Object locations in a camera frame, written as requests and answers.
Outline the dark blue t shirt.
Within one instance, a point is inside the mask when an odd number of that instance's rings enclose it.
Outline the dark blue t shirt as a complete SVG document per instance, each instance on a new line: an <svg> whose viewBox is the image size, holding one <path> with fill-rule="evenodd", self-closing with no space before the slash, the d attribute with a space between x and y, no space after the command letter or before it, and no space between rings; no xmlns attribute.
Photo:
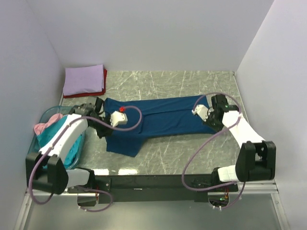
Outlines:
<svg viewBox="0 0 307 230"><path fill-rule="evenodd" d="M191 110L198 96L175 97L139 101L117 101L106 98L104 109L112 113L124 106L136 106L127 109L127 124L122 128L140 124L131 131L113 131L106 137L106 150L129 157L135 157L143 143L149 138L187 135L187 134L215 134L215 131L202 124L202 120L192 114Z"/></svg>

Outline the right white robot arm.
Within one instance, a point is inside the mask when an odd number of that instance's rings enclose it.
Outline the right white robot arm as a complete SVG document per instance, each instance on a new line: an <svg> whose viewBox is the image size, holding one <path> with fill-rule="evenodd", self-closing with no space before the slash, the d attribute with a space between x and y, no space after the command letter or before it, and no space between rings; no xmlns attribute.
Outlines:
<svg viewBox="0 0 307 230"><path fill-rule="evenodd" d="M237 105L229 104L226 96L211 97L212 109L206 110L201 118L204 124L219 132L228 128L240 147L234 165L215 169L211 187L222 191L227 182L249 182L272 180L275 177L276 145L265 141L239 112Z"/></svg>

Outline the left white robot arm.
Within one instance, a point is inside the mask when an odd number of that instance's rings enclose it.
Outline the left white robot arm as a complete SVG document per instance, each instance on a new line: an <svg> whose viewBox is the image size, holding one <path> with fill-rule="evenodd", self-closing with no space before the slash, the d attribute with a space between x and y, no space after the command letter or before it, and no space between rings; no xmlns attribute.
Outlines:
<svg viewBox="0 0 307 230"><path fill-rule="evenodd" d="M78 189L83 192L101 193L98 189L92 169L66 169L64 162L77 139L88 127L97 131L99 137L111 134L113 126L110 116L101 117L104 101L95 97L92 102L75 105L58 131L38 151L30 152L25 158L28 191L43 191L60 195L66 189Z"/></svg>

